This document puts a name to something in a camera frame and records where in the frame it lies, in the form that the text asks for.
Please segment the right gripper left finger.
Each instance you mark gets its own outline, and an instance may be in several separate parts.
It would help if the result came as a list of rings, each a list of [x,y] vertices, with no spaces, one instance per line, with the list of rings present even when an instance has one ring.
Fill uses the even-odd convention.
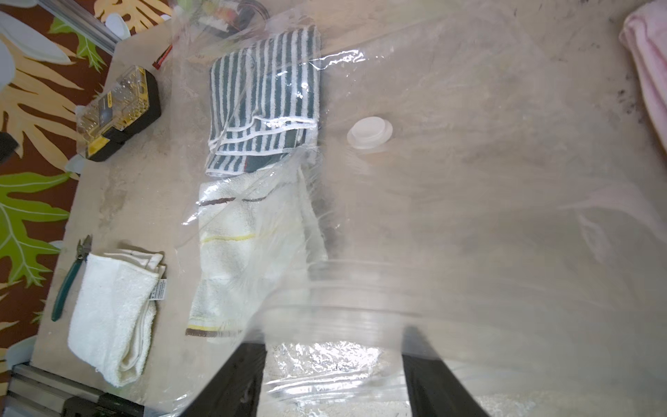
[[[264,344],[241,343],[181,416],[256,417],[266,358]]]

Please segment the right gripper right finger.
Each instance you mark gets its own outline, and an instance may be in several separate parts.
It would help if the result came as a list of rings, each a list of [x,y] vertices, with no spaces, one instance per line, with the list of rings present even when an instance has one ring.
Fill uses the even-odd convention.
[[[413,416],[489,416],[418,328],[404,329],[401,356]]]

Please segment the pale green towel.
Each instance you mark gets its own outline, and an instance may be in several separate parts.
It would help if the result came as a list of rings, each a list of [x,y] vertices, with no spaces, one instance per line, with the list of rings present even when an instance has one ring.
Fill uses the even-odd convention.
[[[300,168],[205,182],[197,203],[201,279],[187,336],[239,335],[283,275],[304,281],[328,258]]]

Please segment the clear plastic vacuum bag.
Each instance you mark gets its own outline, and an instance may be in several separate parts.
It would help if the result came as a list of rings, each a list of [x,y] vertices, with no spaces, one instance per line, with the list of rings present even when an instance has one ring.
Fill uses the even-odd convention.
[[[267,348],[257,415],[411,415],[406,327],[488,415],[665,415],[666,154],[589,101],[624,53],[571,83],[495,1],[265,1],[231,35],[196,22],[202,2],[172,21],[180,276],[201,279],[201,185],[231,178],[205,172],[213,63],[311,25],[317,144],[257,172],[302,169],[328,258],[207,338],[154,415],[181,416],[243,342]],[[394,133],[354,149],[370,116]]]

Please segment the green white striped towel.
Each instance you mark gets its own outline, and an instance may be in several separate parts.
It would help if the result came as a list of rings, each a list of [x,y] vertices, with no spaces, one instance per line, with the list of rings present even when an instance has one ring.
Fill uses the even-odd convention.
[[[207,175],[265,170],[297,148],[316,146],[320,56],[321,34],[311,25],[215,60]]]

